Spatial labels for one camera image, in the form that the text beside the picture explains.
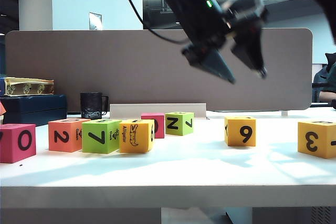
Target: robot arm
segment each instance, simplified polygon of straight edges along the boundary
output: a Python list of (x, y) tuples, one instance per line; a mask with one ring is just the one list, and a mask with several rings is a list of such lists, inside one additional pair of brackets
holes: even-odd
[[(182, 50), (191, 66), (234, 83), (232, 72), (218, 52), (232, 37), (232, 53), (260, 77), (266, 76), (260, 36), (267, 11), (261, 0), (236, 0), (223, 7), (216, 0), (165, 1), (191, 41)], [(323, 7), (336, 38), (335, 0), (316, 1)]]

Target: number 3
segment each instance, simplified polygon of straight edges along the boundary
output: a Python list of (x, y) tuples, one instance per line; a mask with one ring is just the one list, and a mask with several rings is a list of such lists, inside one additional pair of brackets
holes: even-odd
[(307, 149), (310, 150), (311, 152), (315, 152), (317, 151), (317, 146), (311, 147), (311, 145), (314, 143), (314, 141), (310, 139), (311, 136), (313, 136), (315, 140), (319, 139), (319, 136), (312, 131), (306, 133), (306, 140), (308, 141), (306, 144)]
[(253, 130), (250, 126), (243, 126), (240, 128), (240, 134), (245, 137), (243, 143), (246, 143), (250, 139), (252, 132)]

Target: mug handle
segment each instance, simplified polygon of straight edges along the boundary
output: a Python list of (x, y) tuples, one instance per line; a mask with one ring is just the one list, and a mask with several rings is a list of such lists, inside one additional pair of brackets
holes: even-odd
[(109, 106), (109, 97), (106, 95), (102, 95), (101, 100), (103, 100), (103, 98), (105, 98), (105, 102), (104, 103), (102, 102), (104, 104), (104, 110), (103, 110), (104, 113), (102, 113), (101, 115), (106, 115)]

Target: green block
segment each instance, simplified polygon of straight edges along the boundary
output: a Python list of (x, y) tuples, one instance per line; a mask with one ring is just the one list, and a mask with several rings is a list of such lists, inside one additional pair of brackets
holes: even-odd
[(119, 149), (120, 122), (97, 119), (82, 123), (82, 151), (108, 154)]
[(193, 112), (171, 112), (165, 114), (166, 134), (183, 136), (194, 132)]

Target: gray partition panel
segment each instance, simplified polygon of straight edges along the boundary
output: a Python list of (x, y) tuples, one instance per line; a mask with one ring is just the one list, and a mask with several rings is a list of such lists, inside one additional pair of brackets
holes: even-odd
[[(162, 30), (183, 38), (181, 30)], [(146, 30), (14, 31), (6, 36), (7, 75), (55, 80), (55, 93), (80, 111), (79, 93), (101, 91), (111, 103), (197, 103), (208, 110), (301, 110), (311, 101), (312, 34), (266, 28), (268, 77), (259, 79), (231, 52), (221, 53), (236, 84), (189, 66), (182, 46)]]

